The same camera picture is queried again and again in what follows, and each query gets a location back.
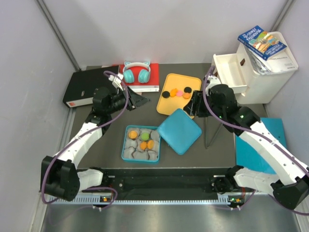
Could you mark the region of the green cookie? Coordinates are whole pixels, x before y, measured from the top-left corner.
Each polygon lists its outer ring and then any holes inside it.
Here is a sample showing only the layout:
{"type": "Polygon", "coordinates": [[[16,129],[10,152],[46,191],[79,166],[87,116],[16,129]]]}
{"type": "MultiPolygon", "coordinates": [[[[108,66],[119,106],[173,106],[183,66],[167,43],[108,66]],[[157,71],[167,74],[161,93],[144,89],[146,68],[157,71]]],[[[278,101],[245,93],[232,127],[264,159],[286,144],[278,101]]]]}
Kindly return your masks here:
{"type": "Polygon", "coordinates": [[[150,134],[147,133],[147,132],[142,132],[142,133],[140,134],[140,138],[141,138],[141,140],[143,140],[143,141],[148,141],[148,140],[150,139],[150,134]]]}

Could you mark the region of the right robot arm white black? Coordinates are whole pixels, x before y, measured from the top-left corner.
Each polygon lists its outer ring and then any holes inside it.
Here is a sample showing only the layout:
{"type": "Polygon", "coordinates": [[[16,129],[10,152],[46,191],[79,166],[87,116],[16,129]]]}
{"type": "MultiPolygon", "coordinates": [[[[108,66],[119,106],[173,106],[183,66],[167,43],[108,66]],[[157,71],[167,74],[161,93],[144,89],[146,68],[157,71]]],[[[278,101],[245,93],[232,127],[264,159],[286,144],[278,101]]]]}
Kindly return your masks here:
{"type": "Polygon", "coordinates": [[[250,188],[274,198],[294,210],[309,194],[309,167],[292,155],[266,128],[249,107],[239,106],[234,91],[213,76],[204,77],[203,89],[193,91],[184,107],[190,116],[217,119],[236,137],[250,145],[275,171],[266,174],[236,165],[223,177],[214,178],[213,189],[220,193],[250,188]]]}

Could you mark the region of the blue tin lid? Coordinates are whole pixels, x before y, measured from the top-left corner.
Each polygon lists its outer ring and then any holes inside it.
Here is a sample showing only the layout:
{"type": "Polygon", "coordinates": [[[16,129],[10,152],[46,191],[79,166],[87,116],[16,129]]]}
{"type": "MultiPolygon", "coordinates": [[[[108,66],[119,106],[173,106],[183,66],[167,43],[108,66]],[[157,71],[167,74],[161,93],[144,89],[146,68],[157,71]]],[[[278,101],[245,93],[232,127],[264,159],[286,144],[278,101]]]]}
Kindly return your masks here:
{"type": "Polygon", "coordinates": [[[157,132],[178,155],[183,155],[202,134],[197,123],[182,109],[167,117],[157,132]]]}

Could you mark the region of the orange flower cookie bottom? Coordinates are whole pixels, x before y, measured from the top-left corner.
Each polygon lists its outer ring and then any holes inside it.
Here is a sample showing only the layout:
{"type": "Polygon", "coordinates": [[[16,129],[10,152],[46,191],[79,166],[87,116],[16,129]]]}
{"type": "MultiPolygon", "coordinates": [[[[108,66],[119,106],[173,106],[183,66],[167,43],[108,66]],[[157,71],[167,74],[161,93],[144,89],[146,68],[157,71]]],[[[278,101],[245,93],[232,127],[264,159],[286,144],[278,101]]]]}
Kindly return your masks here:
{"type": "Polygon", "coordinates": [[[141,142],[141,143],[140,143],[140,148],[141,148],[142,150],[145,150],[145,149],[147,148],[147,142],[145,142],[145,141],[141,142]]]}

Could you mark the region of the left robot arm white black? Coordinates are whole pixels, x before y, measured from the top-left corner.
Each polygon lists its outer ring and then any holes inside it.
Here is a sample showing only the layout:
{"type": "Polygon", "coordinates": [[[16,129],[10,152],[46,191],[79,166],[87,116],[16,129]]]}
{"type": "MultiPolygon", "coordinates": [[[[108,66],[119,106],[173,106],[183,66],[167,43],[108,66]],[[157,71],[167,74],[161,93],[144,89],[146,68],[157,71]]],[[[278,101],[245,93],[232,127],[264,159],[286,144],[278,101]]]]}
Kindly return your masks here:
{"type": "Polygon", "coordinates": [[[46,156],[41,162],[41,199],[49,202],[45,196],[53,196],[56,200],[72,201],[79,192],[96,188],[106,191],[109,179],[97,168],[78,171],[78,165],[91,146],[108,130],[116,118],[112,114],[118,112],[120,117],[125,110],[135,110],[143,106],[149,99],[135,93],[125,84],[123,74],[111,71],[103,73],[117,92],[111,94],[105,87],[94,92],[93,107],[81,129],[71,141],[53,156],[46,156]]]}

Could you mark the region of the round orange cookie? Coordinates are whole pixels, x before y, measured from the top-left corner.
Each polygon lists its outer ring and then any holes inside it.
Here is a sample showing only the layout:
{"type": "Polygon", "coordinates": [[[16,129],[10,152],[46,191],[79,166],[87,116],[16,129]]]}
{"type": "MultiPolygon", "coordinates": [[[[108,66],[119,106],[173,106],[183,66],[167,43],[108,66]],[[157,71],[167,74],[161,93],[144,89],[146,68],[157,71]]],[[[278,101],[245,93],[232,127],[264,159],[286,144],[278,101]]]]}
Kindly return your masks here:
{"type": "Polygon", "coordinates": [[[128,137],[132,140],[137,139],[139,136],[138,132],[135,130],[132,130],[128,133],[128,137]]]}
{"type": "Polygon", "coordinates": [[[149,141],[147,142],[147,148],[148,148],[148,149],[153,149],[154,145],[155,145],[154,140],[149,140],[149,141]]]}

